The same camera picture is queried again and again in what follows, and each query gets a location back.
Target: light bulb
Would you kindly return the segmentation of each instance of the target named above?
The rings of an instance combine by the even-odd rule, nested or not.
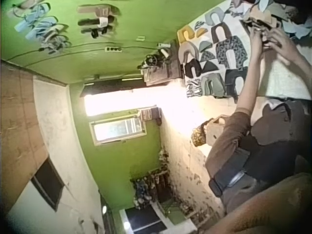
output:
[[[131,227],[131,225],[130,225],[129,222],[124,222],[124,223],[123,223],[123,228],[124,228],[125,230],[128,230],[130,227]]]
[[[107,211],[107,207],[106,207],[106,206],[103,206],[103,208],[102,208],[102,214],[104,215],[104,214],[106,213],[106,211]]]

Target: white wall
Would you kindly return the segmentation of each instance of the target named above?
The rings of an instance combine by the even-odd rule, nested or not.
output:
[[[77,137],[68,87],[34,80],[36,110],[50,159],[65,183],[55,212],[29,182],[7,215],[25,234],[92,234],[102,229],[98,187]],[[82,227],[78,220],[85,220]]]

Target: hand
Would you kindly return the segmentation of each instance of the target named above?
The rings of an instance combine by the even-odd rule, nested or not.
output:
[[[250,44],[252,48],[252,59],[260,59],[263,52],[261,32],[251,28],[250,31]]]
[[[288,61],[295,62],[300,57],[294,42],[281,29],[271,29],[267,32],[267,38],[269,46]]]

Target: window frame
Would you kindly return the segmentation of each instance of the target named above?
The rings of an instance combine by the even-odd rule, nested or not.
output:
[[[132,134],[132,135],[125,135],[125,136],[121,136],[121,137],[108,138],[108,139],[101,140],[101,141],[97,140],[95,130],[94,130],[94,126],[96,124],[115,122],[115,121],[120,121],[120,120],[136,118],[136,117],[139,118],[139,120],[141,121],[142,132],[137,133],[137,134]],[[126,116],[121,116],[121,117],[107,118],[107,119],[102,119],[102,120],[97,120],[97,121],[91,121],[91,122],[89,122],[89,126],[90,126],[90,131],[91,131],[93,143],[95,146],[103,145],[106,143],[112,143],[112,142],[116,142],[116,141],[129,140],[129,139],[133,139],[133,138],[142,137],[142,136],[147,135],[146,123],[145,123],[145,121],[143,121],[139,117],[138,114],[131,114],[131,115],[126,115]]]
[[[45,162],[48,162],[52,168],[52,171],[54,172],[56,178],[58,179],[58,181],[60,182],[60,184],[62,185],[62,188],[59,191],[58,194],[58,200],[56,201],[56,203],[54,203],[51,198],[49,197],[49,195],[47,194],[47,192],[44,190],[44,188],[42,187],[41,183],[38,181],[38,179],[36,178],[36,174],[34,174],[34,176],[31,178],[31,182],[34,185],[34,187],[37,189],[38,193],[42,196],[42,198],[46,201],[46,203],[56,212],[58,211],[58,207],[59,207],[59,202],[60,199],[62,197],[62,193],[63,193],[63,189],[65,187],[65,183],[63,182],[63,180],[61,179],[61,177],[59,176],[56,168],[54,167],[51,159],[48,157]]]

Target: floor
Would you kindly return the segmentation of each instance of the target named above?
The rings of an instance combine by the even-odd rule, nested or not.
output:
[[[216,222],[223,217],[223,206],[208,186],[209,175],[204,167],[210,146],[196,148],[190,141],[192,129],[220,114],[235,110],[232,98],[186,98],[183,80],[176,79],[162,88],[157,105],[162,108],[162,146],[169,153],[170,178],[176,193],[196,210],[202,210]],[[252,123],[261,117],[264,97],[257,99]]]

